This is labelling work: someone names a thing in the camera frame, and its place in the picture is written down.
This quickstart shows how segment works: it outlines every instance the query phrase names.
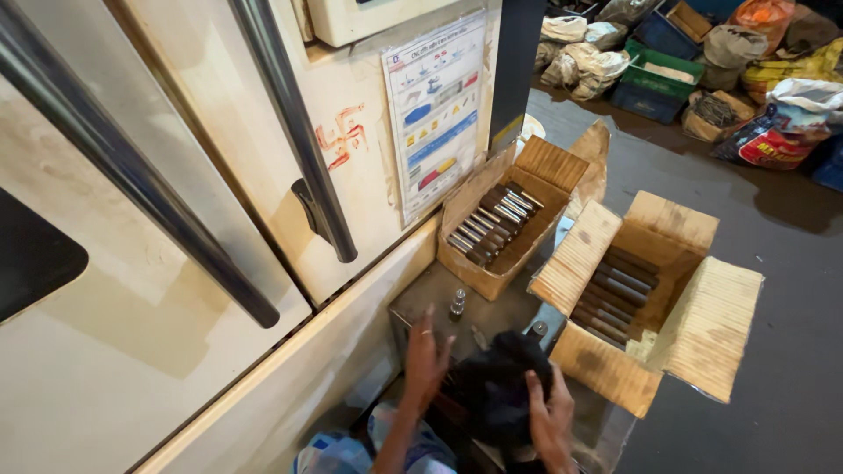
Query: poster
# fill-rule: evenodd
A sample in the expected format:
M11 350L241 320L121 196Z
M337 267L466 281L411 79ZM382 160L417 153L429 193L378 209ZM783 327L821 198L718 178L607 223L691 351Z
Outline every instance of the poster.
M481 10L381 57L405 225L471 171L485 35Z

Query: floor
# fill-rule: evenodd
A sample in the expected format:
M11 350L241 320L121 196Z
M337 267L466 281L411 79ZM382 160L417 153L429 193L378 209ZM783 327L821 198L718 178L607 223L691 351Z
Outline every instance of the floor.
M604 203L623 214L646 190L721 219L710 255L765 275L723 405L665 377L615 472L838 471L843 426L843 194L797 173L710 158L711 145L536 84L527 112L567 147L595 120L612 131Z

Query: green crate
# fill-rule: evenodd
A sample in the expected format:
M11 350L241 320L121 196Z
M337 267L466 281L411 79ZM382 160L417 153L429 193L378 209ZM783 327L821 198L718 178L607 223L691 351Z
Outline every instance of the green crate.
M704 65L678 59L677 57L668 56L646 48L639 50L636 46L638 45L631 45L630 43L626 45L626 49L632 57L632 62L620 79L622 83L633 83L681 99L687 99L690 93L694 92L697 83L700 82L702 73L706 70ZM656 66L670 67L671 69L688 73L694 76L694 83L684 83L676 79L666 78L660 74L645 71L644 65L648 62Z

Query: hand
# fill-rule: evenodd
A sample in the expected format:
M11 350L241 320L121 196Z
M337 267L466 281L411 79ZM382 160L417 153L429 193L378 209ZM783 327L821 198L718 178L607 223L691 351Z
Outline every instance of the hand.
M553 367L553 388L547 404L539 376L533 370L528 370L526 374L530 435L550 474L577 474L578 469L571 458L574 400L568 393L559 366L552 362L550 365Z
M404 370L406 385L401 405L421 416L439 392L442 379L448 371L448 358L454 336L448 338L439 357L436 356L436 341L433 338L433 304L410 329L407 347L407 363Z

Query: metal pieces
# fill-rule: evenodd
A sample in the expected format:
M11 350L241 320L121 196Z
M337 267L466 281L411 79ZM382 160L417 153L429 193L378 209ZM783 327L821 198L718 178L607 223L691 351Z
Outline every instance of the metal pieces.
M480 199L477 209L457 225L448 237L448 242L466 256L470 251L479 254L488 265L507 243L513 241L536 212L533 202L506 186L496 184Z
M451 308L448 312L448 318L452 322L459 322L463 318L463 310L465 309L465 290L462 288L457 290L454 295L454 300L451 301Z
M526 199L526 200L528 200L528 201L532 202L532 203L533 203L533 204L535 204L535 205L536 205L539 209L544 209L544 208L545 208L545 205L544 205L544 204L542 204L542 203L541 203L541 201L539 201L539 200L538 200L538 199L536 199L535 197L531 196L528 192L526 192L526 191L524 190L524 188L523 188L523 187L521 187L521 185L519 185L519 184L518 184L518 183L516 183L515 181L509 181L509 182L507 183L507 188L509 188L510 190L512 190L512 192L514 192L515 194L517 194L517 195L521 196L522 198L524 198L524 199Z
M632 319L658 286L651 270L658 267L631 253L610 247L585 288L571 318L587 331L624 350Z
M620 258L621 260L626 261L627 263L630 263L636 267L639 267L644 272L650 273L651 275L658 275L658 271L660 270L658 265L650 263L649 261L644 260L640 256L632 255L630 252L623 249L619 249L614 245L610 246L606 253L613 257Z
M448 237L448 243L462 252L463 255L465 255L465 258L469 259L471 263L474 263L478 267L486 268L486 265L489 264L488 258L472 250L469 245L466 245L459 239L455 238L453 234Z

